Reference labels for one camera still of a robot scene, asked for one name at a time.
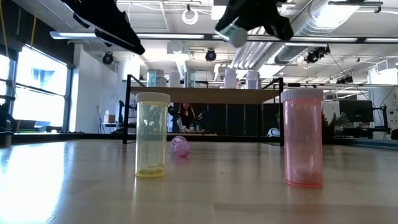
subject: white bottle cap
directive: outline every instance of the white bottle cap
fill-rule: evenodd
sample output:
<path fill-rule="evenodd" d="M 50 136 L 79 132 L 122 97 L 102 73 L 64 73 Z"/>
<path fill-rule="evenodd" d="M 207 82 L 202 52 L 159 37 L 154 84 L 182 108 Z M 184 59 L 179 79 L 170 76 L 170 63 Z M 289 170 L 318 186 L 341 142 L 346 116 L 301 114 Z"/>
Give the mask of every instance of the white bottle cap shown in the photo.
<path fill-rule="evenodd" d="M 287 90 L 280 95 L 281 102 L 285 102 L 288 100 L 296 100 L 296 99 L 319 99 L 323 101 L 323 90 L 318 90 L 318 89 Z"/>
<path fill-rule="evenodd" d="M 164 93 L 137 93 L 136 102 L 143 101 L 170 103 L 170 95 Z"/>
<path fill-rule="evenodd" d="M 259 78 L 259 73 L 254 70 L 249 70 L 248 74 L 246 75 L 246 79 L 248 80 L 256 80 Z"/>
<path fill-rule="evenodd" d="M 232 77 L 236 77 L 236 70 L 234 68 L 227 68 L 225 70 L 225 76 L 232 76 Z"/>

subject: wooden floor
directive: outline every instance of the wooden floor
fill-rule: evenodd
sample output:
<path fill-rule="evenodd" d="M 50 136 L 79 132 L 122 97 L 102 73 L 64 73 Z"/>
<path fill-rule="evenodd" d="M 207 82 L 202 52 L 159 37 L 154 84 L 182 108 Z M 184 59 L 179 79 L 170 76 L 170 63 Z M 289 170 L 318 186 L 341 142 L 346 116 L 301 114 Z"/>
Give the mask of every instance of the wooden floor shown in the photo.
<path fill-rule="evenodd" d="M 326 146 L 324 188 L 298 189 L 279 147 L 191 144 L 155 179 L 121 141 L 0 149 L 0 223 L 397 223 L 398 152 Z"/>

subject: black metal frame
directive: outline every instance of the black metal frame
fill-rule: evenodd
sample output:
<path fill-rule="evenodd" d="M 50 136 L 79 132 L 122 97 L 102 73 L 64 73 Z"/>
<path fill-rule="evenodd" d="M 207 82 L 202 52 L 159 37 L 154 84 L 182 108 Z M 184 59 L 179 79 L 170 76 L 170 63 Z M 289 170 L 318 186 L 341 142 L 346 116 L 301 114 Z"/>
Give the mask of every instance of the black metal frame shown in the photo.
<path fill-rule="evenodd" d="M 134 79 L 136 82 L 138 82 L 138 84 L 140 84 L 140 86 L 145 86 L 138 79 L 136 79 L 133 75 L 127 75 L 125 105 L 128 105 L 130 102 L 131 79 Z M 271 85 L 275 85 L 276 83 L 279 86 L 279 99 L 280 99 L 280 95 L 282 94 L 282 92 L 284 90 L 284 79 L 283 78 L 274 79 L 272 82 L 270 82 L 270 84 L 265 86 L 263 88 L 263 90 Z M 123 144 L 127 144 L 128 139 L 132 139 L 128 133 L 128 124 L 129 124 L 128 114 L 129 114 L 129 107 L 125 106 L 124 107 L 124 122 L 123 122 Z M 193 136 L 189 136 L 188 138 L 194 139 L 194 141 L 275 142 L 275 138 L 268 138 L 268 137 L 261 136 L 261 134 L 263 133 L 262 122 L 263 122 L 262 104 L 259 104 L 259 105 L 257 105 L 257 136 L 256 137 L 247 137 L 247 136 L 245 136 L 245 137 L 242 137 L 242 136 L 241 137 L 237 137 L 237 136 L 197 136 L 197 137 L 193 137 Z M 283 114 L 283 104 L 280 101 L 279 101 L 279 129 L 280 129 L 279 144 L 280 144 L 280 146 L 284 146 L 284 114 Z"/>

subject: person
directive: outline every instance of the person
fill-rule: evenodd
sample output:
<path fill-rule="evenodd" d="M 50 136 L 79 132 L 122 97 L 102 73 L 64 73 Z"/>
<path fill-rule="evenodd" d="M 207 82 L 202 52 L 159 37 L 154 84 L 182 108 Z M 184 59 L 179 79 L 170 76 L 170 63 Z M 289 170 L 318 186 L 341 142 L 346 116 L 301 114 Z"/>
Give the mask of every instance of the person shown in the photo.
<path fill-rule="evenodd" d="M 195 112 L 193 112 L 192 105 L 190 103 L 181 103 L 178 115 L 181 117 L 182 125 L 189 129 L 195 119 Z"/>

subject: shelf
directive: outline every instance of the shelf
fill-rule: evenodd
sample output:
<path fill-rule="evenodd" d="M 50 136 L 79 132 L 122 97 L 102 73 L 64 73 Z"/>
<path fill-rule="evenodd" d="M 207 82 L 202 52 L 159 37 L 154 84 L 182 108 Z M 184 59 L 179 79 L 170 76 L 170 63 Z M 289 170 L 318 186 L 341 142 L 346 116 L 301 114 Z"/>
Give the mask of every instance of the shelf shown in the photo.
<path fill-rule="evenodd" d="M 261 104 L 279 95 L 277 90 L 238 90 L 219 88 L 131 87 L 131 93 L 165 93 L 173 103 Z"/>

